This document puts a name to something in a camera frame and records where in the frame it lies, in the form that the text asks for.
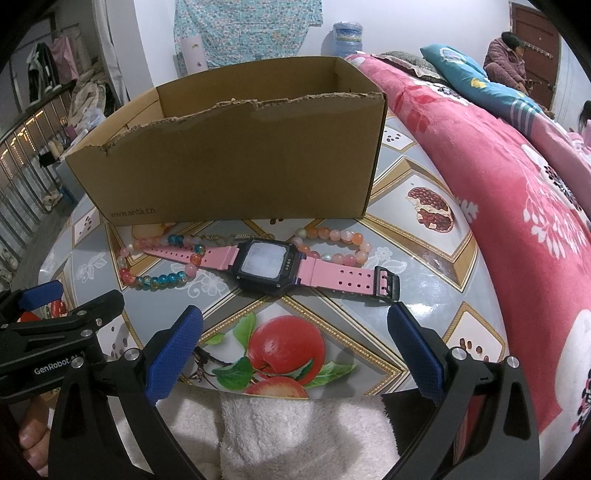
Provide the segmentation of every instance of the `pillow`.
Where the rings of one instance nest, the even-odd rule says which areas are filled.
[[[418,55],[415,55],[413,53],[408,53],[406,51],[399,51],[399,50],[392,50],[392,51],[387,51],[382,53],[383,56],[388,56],[388,57],[396,57],[397,59],[401,59],[404,61],[409,62],[411,65],[415,65],[417,67],[421,67],[422,69],[425,70],[431,70],[432,72],[436,72],[436,68],[431,65],[427,60],[425,60],[422,57],[419,57]]]
[[[404,52],[388,52],[388,53],[400,53],[401,57],[396,55],[372,55],[372,57],[382,60],[393,67],[402,70],[404,73],[408,73],[410,76],[424,80],[425,82],[441,83],[445,86],[449,86],[449,83],[441,75],[437,73],[436,68],[431,65],[427,60],[420,59],[416,55]]]
[[[535,114],[543,112],[530,97],[491,82],[479,63],[455,48],[433,44],[421,48],[421,52],[458,93],[493,115],[504,118],[527,138],[530,137]]]

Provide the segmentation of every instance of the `pink watch strap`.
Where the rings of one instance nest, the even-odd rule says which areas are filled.
[[[298,270],[301,285],[331,288],[360,295],[386,294],[388,291],[388,271],[383,270],[379,275],[379,292],[374,292],[374,270],[345,267],[310,257],[300,262]]]
[[[189,263],[193,250],[186,247],[144,248],[144,253],[179,263]],[[214,270],[227,270],[238,256],[238,247],[210,247],[201,259],[201,266]]]

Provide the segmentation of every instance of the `clothes rack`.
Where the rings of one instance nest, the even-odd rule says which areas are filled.
[[[38,41],[44,39],[45,37],[48,37],[49,35],[53,36],[53,34],[55,33],[61,33],[64,30],[69,30],[70,28],[74,28],[74,27],[79,27],[80,24],[79,23],[73,23],[72,25],[68,25],[67,27],[63,27],[63,28],[56,28],[55,30],[51,30],[50,32],[41,35],[40,37],[37,37],[31,41],[28,41],[27,43],[21,45],[20,47],[18,47],[14,52],[12,52],[12,55],[14,55],[16,52],[22,50],[23,48],[27,48],[30,45],[33,45],[34,43],[37,43]]]

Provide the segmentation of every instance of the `white towel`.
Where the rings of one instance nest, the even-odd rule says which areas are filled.
[[[377,480],[400,458],[380,397],[221,403],[224,480]]]
[[[134,465],[150,471],[110,399]],[[379,480],[400,458],[380,397],[282,400],[177,384],[158,411],[207,480]]]

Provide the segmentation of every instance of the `table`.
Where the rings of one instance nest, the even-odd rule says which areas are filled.
[[[434,192],[444,200],[449,209],[438,210],[444,214],[443,224],[424,221],[426,213],[433,210],[420,212],[422,205],[413,198],[413,189]],[[104,353],[112,359],[119,358],[127,348],[142,348],[156,331],[170,327],[186,306],[193,304],[204,317],[199,346],[214,360],[198,369],[191,359],[181,376],[185,382],[236,393],[311,399],[385,394],[415,387],[388,334],[387,304],[307,287],[270,299],[240,291],[227,274],[205,269],[199,269],[194,279],[180,287],[137,290],[119,280],[119,249],[134,238],[165,233],[205,236],[212,241],[209,245],[214,245],[218,236],[287,240],[296,229],[309,225],[350,229],[362,233],[373,245],[365,268],[381,265],[400,276],[401,300],[421,325],[434,329],[448,346],[464,347],[474,358],[500,361],[508,354],[501,311],[465,217],[477,214],[478,206],[453,197],[427,154],[390,112],[363,219],[231,220],[114,227],[85,196],[41,267],[39,282],[60,280],[68,310],[112,289],[123,292],[123,315],[98,334]],[[312,248],[321,255],[351,253],[348,247],[332,242],[321,241]],[[130,261],[136,275],[158,276],[182,268],[178,263],[143,254]],[[277,320],[284,316],[295,316],[305,323]],[[275,338],[294,347],[269,355],[265,366],[259,366],[265,372],[275,368],[271,372],[282,375],[260,372],[253,376],[252,362],[245,357],[251,358],[257,352],[249,338],[253,330],[267,322],[274,322],[265,329],[268,341]],[[282,329],[282,325],[300,327]],[[313,371],[318,373],[311,378]]]

